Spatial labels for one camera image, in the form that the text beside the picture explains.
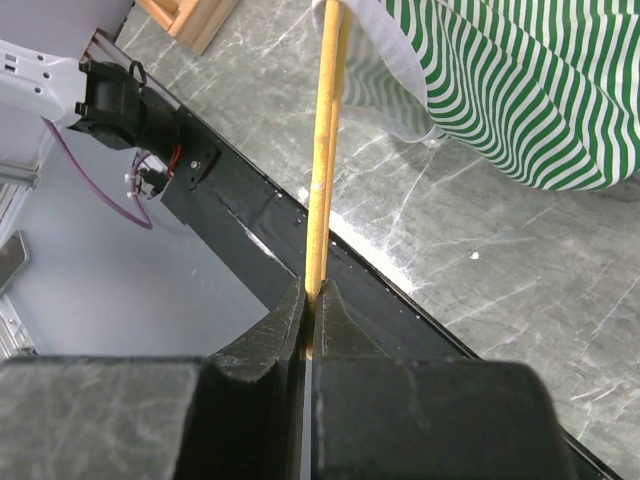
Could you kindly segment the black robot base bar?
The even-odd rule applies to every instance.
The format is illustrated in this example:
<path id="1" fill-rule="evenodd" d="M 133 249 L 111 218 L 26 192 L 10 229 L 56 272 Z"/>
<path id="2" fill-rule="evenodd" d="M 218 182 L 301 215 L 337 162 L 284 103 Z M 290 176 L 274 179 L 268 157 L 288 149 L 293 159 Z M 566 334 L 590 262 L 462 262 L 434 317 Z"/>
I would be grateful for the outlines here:
<path id="1" fill-rule="evenodd" d="M 293 281 L 303 285 L 306 209 L 190 110 L 159 95 L 175 109 L 180 123 L 178 147 L 168 159 L 161 158 L 174 169 L 162 204 L 205 242 L 269 313 Z M 330 238 L 328 274 L 326 281 L 337 285 L 349 316 L 390 357 L 485 361 L 337 235 Z M 305 306 L 302 430 L 311 430 L 312 475 L 313 358 L 305 354 L 306 327 Z M 562 433 L 575 465 L 571 479 L 614 477 L 611 468 L 563 429 Z"/>

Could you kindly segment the yellow hanger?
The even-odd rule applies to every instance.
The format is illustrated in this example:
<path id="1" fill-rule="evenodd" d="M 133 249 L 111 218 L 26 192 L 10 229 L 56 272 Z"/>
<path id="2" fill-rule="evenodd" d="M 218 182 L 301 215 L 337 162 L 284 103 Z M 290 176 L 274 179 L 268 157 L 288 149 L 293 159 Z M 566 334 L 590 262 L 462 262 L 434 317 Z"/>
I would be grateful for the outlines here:
<path id="1" fill-rule="evenodd" d="M 315 312 L 327 274 L 329 220 L 351 20 L 351 11 L 341 2 L 325 3 L 306 235 L 307 359 L 313 358 Z"/>

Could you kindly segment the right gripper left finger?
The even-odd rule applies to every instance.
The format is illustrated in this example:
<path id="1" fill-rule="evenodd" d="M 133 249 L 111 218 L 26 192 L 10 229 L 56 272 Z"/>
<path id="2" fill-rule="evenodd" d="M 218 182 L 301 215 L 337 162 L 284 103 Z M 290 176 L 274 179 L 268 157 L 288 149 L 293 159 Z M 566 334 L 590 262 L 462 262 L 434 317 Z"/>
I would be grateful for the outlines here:
<path id="1" fill-rule="evenodd" d="M 5 479 L 296 479 L 305 292 L 208 357 L 1 365 Z"/>

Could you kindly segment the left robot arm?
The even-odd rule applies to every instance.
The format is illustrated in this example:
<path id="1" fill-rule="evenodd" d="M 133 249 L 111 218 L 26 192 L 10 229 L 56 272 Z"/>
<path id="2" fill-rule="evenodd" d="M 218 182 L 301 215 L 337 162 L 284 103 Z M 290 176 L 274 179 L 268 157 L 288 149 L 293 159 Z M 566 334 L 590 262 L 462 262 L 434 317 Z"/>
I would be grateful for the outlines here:
<path id="1" fill-rule="evenodd" d="M 179 145 L 175 109 L 151 90 L 138 61 L 81 62 L 2 41 L 1 100 L 114 150 L 168 159 Z"/>

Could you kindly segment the green white striped tank top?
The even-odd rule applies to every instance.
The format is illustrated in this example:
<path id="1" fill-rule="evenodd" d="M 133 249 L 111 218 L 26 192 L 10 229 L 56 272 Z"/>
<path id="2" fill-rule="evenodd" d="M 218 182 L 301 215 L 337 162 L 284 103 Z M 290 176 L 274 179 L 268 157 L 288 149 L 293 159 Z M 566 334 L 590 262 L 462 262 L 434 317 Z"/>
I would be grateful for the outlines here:
<path id="1" fill-rule="evenodd" d="M 639 170 L 635 1 L 350 1 L 346 118 L 459 141 L 541 190 Z"/>

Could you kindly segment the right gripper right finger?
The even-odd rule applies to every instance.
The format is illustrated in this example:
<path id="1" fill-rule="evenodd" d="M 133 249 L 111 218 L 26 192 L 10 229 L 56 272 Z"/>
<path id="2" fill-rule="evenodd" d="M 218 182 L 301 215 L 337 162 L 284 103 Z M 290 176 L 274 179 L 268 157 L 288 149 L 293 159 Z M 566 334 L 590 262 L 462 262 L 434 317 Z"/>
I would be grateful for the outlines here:
<path id="1" fill-rule="evenodd" d="M 571 479 L 551 397 L 522 363 L 395 359 L 349 316 L 333 281 L 317 299 L 316 479 Z"/>

